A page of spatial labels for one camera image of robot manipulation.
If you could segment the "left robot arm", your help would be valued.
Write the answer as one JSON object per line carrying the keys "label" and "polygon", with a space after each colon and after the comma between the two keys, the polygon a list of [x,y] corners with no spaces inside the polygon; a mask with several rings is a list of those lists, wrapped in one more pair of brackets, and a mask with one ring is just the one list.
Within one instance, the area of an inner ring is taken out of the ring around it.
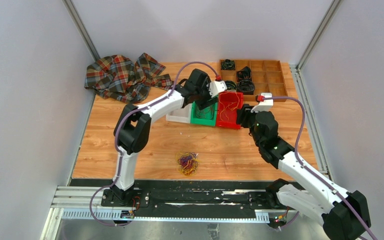
{"label": "left robot arm", "polygon": [[153,123],[192,103],[200,108],[213,104],[222,92],[217,84],[206,72],[196,68],[188,78],[181,80],[160,97],[145,104],[129,103],[124,107],[114,130],[117,163],[113,182],[108,187],[114,203],[126,207],[134,200],[136,162],[138,154],[149,141]]}

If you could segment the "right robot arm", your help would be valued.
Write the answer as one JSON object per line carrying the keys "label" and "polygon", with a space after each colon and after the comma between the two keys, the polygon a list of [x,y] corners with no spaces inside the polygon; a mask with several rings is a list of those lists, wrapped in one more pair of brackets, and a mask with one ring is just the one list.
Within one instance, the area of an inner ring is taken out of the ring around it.
{"label": "right robot arm", "polygon": [[262,159],[292,177],[304,190],[277,179],[266,188],[266,203],[274,209],[291,207],[316,221],[331,240],[355,240],[372,226],[367,198],[329,180],[278,134],[279,124],[270,111],[254,111],[244,104],[236,123],[249,135]]}

